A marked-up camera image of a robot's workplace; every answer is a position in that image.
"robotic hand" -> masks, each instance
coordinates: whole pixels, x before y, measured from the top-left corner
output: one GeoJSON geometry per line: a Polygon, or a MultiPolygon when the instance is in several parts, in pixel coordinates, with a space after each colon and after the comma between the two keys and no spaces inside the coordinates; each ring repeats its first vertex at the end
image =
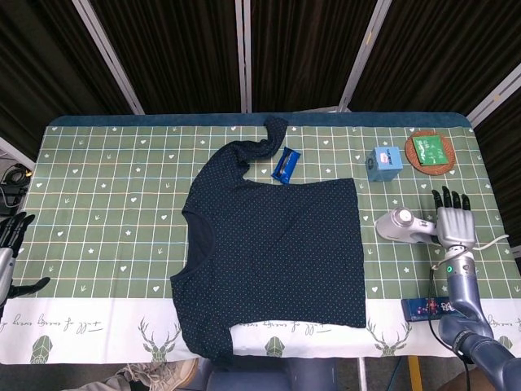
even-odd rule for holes
{"type": "Polygon", "coordinates": [[[0,319],[3,316],[7,299],[36,293],[50,281],[49,277],[44,277],[34,285],[21,287],[12,285],[16,257],[18,257],[20,246],[24,241],[25,231],[34,220],[33,214],[27,217],[26,214],[26,212],[18,213],[0,223],[0,319]]]}
{"type": "Polygon", "coordinates": [[[432,191],[438,213],[436,232],[439,243],[448,250],[454,246],[473,248],[475,227],[469,197],[463,194],[460,200],[459,194],[453,191],[453,198],[451,199],[449,189],[445,186],[442,189],[443,202],[440,193],[436,190],[432,191]]]}

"person's foot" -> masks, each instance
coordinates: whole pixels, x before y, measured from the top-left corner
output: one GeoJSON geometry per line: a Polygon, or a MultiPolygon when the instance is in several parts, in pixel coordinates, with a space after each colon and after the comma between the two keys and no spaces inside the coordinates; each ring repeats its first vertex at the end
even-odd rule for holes
{"type": "Polygon", "coordinates": [[[127,364],[120,372],[128,381],[140,381],[150,391],[174,391],[189,384],[197,373],[199,360],[127,364]]]}

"polka dot shirt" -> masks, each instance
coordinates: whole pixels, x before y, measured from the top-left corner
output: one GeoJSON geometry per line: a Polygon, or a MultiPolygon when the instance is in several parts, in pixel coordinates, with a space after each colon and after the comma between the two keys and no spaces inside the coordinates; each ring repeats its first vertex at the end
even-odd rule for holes
{"type": "Polygon", "coordinates": [[[249,160],[280,148],[268,139],[216,152],[190,188],[186,267],[171,277],[188,348],[214,361],[233,353],[230,327],[264,320],[366,326],[363,250],[352,179],[271,185],[243,179],[249,160]]]}

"white pole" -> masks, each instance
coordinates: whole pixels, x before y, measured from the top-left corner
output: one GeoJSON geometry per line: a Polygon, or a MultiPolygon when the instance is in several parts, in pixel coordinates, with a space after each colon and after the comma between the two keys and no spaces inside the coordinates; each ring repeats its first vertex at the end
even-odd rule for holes
{"type": "Polygon", "coordinates": [[[243,0],[235,0],[235,23],[237,24],[237,53],[239,60],[239,87],[241,91],[241,112],[247,112],[246,74],[244,64],[243,0]]]}
{"type": "Polygon", "coordinates": [[[244,0],[244,60],[246,63],[247,111],[252,112],[252,19],[250,0],[244,0]]]}
{"type": "Polygon", "coordinates": [[[352,65],[351,73],[349,73],[348,82],[345,85],[344,93],[339,103],[339,112],[348,111],[348,104],[351,102],[352,95],[357,88],[358,81],[360,80],[362,72],[367,64],[367,59],[373,50],[374,42],[378,36],[382,27],[385,15],[391,6],[392,0],[378,0],[376,6],[374,6],[373,15],[367,25],[366,35],[362,41],[360,48],[358,49],[357,57],[352,65]]]}
{"type": "Polygon", "coordinates": [[[22,165],[24,165],[31,171],[34,171],[36,163],[29,159],[25,154],[20,152],[18,149],[13,147],[8,141],[6,141],[2,137],[0,137],[0,149],[2,149],[8,155],[12,156],[14,159],[19,161],[22,165]]]}
{"type": "Polygon", "coordinates": [[[515,67],[515,69],[466,116],[466,119],[469,120],[473,127],[476,127],[487,116],[492,114],[494,110],[499,108],[520,86],[521,64],[515,67]]]}
{"type": "Polygon", "coordinates": [[[105,60],[109,70],[111,71],[117,85],[120,87],[121,93],[125,97],[134,114],[145,114],[143,107],[139,102],[138,96],[134,92],[134,88],[127,78],[125,70],[121,66],[120,60],[117,57],[112,44],[108,40],[107,34],[103,29],[103,26],[99,22],[98,17],[94,11],[94,8],[90,4],[89,0],[71,0],[72,4],[76,8],[78,14],[83,20],[83,23],[87,27],[90,36],[94,40],[94,43],[98,47],[99,53],[105,60]]]}

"blue box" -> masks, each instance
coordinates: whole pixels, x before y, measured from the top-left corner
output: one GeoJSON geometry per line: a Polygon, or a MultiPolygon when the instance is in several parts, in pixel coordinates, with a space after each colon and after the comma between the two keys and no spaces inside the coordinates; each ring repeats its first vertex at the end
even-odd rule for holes
{"type": "Polygon", "coordinates": [[[403,168],[398,147],[376,147],[366,160],[369,182],[391,181],[403,168]]]}

